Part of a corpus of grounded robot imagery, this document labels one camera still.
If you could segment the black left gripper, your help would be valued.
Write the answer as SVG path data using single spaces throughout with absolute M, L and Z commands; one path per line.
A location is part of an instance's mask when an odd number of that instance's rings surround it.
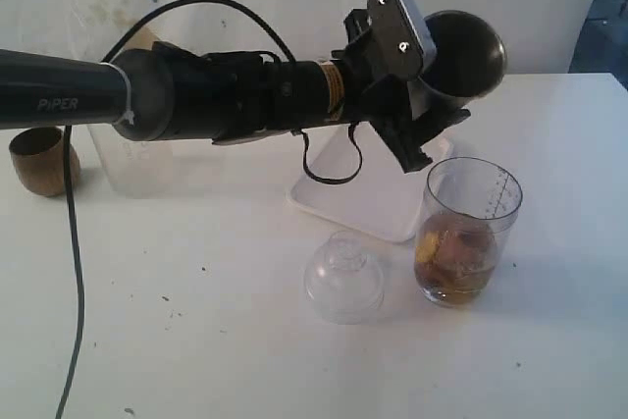
M 415 0 L 368 0 L 344 19 L 347 45 L 333 53 L 347 69 L 344 115 L 368 122 L 405 173 L 433 162 L 422 146 L 468 119 L 468 109 L 434 108 L 412 118 L 408 85 L 427 71 L 437 46 Z

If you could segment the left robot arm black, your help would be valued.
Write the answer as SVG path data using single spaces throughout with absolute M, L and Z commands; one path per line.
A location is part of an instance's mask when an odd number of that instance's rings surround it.
M 344 21 L 331 61 L 260 51 L 195 55 L 157 41 L 118 41 L 98 63 L 5 50 L 1 126 L 108 124 L 133 141 L 209 139 L 230 145 L 314 128 L 371 124 L 406 173 L 427 167 L 423 145 L 469 113 L 409 85 L 434 65 L 436 45 L 413 0 L 368 0 Z

